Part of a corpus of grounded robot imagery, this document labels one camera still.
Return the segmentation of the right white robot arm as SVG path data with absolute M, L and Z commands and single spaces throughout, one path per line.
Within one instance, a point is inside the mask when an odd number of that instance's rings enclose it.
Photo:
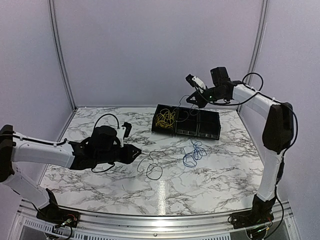
M 237 223 L 240 218 L 258 224 L 269 214 L 277 200 L 277 187 L 285 167 L 285 154 L 297 139 L 298 119 L 288 102 L 280 102 L 247 85 L 243 80 L 231 80 L 225 67 L 211 69 L 213 87 L 192 74 L 186 81 L 195 91 L 186 100 L 200 109 L 207 104 L 219 106 L 219 100 L 228 104 L 244 105 L 265 119 L 262 143 L 268 155 L 263 158 L 263 174 L 257 193 L 253 197 L 252 209 L 245 215 L 235 213 L 232 218 Z

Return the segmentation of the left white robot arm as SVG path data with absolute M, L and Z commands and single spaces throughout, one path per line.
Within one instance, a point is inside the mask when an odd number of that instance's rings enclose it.
M 129 165 L 142 153 L 138 147 L 124 143 L 130 130 L 127 122 L 117 129 L 103 125 L 95 127 L 91 136 L 81 142 L 52 142 L 27 137 L 7 124 L 0 130 L 0 182 L 29 200 L 51 222 L 58 223 L 64 215 L 55 195 L 25 175 L 18 163 L 49 164 L 75 171 L 93 170 L 99 164 L 113 167 L 116 162 Z

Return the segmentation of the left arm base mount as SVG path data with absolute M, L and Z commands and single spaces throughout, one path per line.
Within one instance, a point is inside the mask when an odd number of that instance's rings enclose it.
M 80 218 L 80 213 L 78 211 L 59 207 L 45 207 L 37 211 L 36 217 L 40 220 L 56 224 L 59 227 L 62 227 L 63 223 L 65 223 L 72 228 L 76 228 Z

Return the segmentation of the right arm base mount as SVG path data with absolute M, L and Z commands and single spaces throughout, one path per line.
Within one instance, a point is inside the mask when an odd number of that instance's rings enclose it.
M 270 223 L 274 220 L 271 211 L 265 213 L 254 213 L 252 209 L 233 212 L 229 215 L 227 221 L 234 229 L 248 228 L 264 223 Z

